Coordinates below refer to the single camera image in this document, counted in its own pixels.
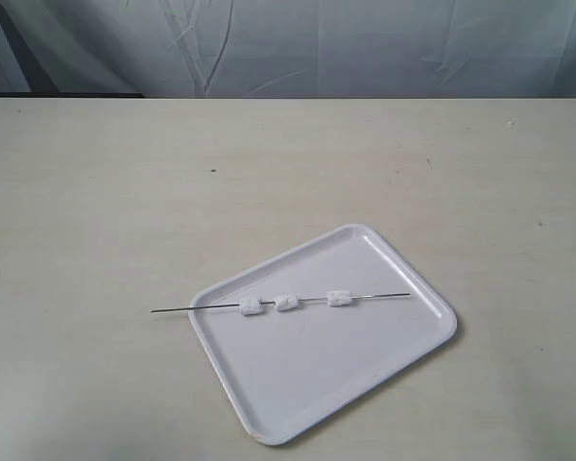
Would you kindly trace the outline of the thin metal skewer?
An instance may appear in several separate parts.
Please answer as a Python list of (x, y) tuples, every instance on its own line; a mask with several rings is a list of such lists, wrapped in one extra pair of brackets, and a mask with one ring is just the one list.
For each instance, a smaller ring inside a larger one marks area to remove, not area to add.
[[(412, 294), (409, 292), (369, 294), (369, 295), (354, 295), (354, 294), (352, 294), (353, 303), (351, 305), (353, 305), (357, 302), (361, 302), (361, 301), (372, 301), (372, 300), (383, 300), (383, 299), (401, 299), (401, 298), (409, 298), (411, 296), (412, 296)], [(317, 297), (317, 298), (298, 297), (298, 299), (300, 301), (300, 305), (298, 308), (300, 308), (303, 305), (308, 304), (308, 303), (324, 303), (325, 305), (327, 305), (326, 304), (326, 295), (323, 297)], [(272, 298), (270, 300), (262, 300), (261, 299), (261, 301), (262, 301), (262, 304), (264, 306), (264, 311), (267, 307), (271, 307), (272, 309), (275, 309), (274, 298)], [(214, 309), (228, 309), (228, 308), (237, 308), (239, 310), (239, 301), (237, 303), (220, 303), (220, 304), (183, 306), (183, 307), (173, 307), (173, 308), (155, 308), (155, 309), (151, 309), (150, 313), (151, 314), (164, 314), (164, 313), (174, 313), (174, 312), (190, 312), (190, 311), (197, 311), (197, 310), (214, 310)]]

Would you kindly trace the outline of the white plastic tray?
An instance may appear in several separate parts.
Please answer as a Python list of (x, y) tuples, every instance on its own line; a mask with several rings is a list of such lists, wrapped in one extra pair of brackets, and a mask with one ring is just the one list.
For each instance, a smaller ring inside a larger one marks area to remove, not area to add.
[(345, 307), (308, 303), (189, 313), (238, 418), (257, 442), (283, 444), (447, 342), (457, 318), (445, 300), (373, 229), (348, 224), (200, 292), (194, 306), (403, 293)]

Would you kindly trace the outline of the white foam piece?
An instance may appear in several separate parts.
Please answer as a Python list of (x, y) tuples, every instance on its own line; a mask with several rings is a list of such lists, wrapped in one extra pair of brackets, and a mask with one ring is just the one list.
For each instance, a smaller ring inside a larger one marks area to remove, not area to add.
[(274, 297), (275, 311), (285, 312), (297, 309), (300, 301), (296, 295), (281, 294)]
[(239, 313), (242, 316), (259, 315), (264, 312), (264, 306), (260, 298), (247, 297), (239, 300)]
[(329, 307), (343, 307), (352, 303), (353, 297), (349, 290), (333, 290), (326, 293), (326, 304)]

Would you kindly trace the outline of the grey backdrop cloth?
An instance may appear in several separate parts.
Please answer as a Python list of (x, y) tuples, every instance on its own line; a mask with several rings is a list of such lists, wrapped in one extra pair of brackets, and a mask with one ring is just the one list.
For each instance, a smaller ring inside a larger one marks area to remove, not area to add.
[(576, 97), (576, 1), (0, 1), (0, 94)]

